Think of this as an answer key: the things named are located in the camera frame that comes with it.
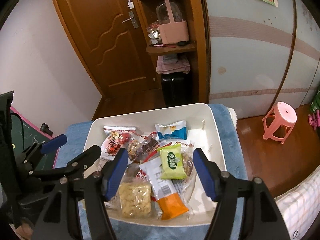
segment blue blanket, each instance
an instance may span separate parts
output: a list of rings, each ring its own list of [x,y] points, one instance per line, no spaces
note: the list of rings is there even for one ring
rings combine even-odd
[[[230,113],[224,105],[209,105],[217,123],[223,154],[229,171],[239,179],[248,179],[244,159]],[[84,144],[92,122],[83,122],[70,125],[65,133],[68,137],[66,145],[61,147],[55,168],[65,167],[67,162],[82,153]],[[243,199],[238,199],[235,220],[233,223],[231,240],[238,240],[243,211]],[[86,213],[79,204],[81,228],[85,240],[90,240],[90,230]],[[132,225],[117,220],[111,220],[112,227],[118,239],[204,239],[209,225],[181,228],[160,228]]]

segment pink basket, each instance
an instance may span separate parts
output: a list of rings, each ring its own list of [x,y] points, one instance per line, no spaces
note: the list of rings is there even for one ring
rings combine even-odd
[[[160,24],[159,31],[163,44],[175,44],[179,41],[189,41],[188,25],[186,21],[175,22],[169,0],[164,0],[170,23]]]

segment checkered cloth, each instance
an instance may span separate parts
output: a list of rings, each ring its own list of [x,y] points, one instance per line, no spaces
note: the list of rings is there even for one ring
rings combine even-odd
[[[320,166],[298,186],[275,200],[290,238],[300,240],[320,211]]]

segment blue gripper pad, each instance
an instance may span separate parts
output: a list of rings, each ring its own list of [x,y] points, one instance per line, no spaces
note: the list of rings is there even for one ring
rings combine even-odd
[[[201,148],[197,148],[193,151],[193,163],[205,194],[207,197],[210,197],[212,201],[218,201],[220,195],[216,192],[216,188],[219,187],[220,170],[218,166],[215,163],[208,161]]]
[[[61,134],[50,141],[44,143],[40,149],[40,152],[42,154],[48,154],[52,153],[53,151],[56,151],[59,147],[62,145],[65,145],[67,143],[67,137],[64,134]]]
[[[121,148],[113,161],[102,168],[102,194],[107,201],[116,195],[122,176],[128,165],[128,151]]]

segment clear dome lid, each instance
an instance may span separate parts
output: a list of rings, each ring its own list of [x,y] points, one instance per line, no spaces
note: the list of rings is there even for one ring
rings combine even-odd
[[[174,22],[182,22],[182,12],[175,1],[172,0],[164,0],[157,8],[156,14],[158,17],[159,24],[173,23]]]

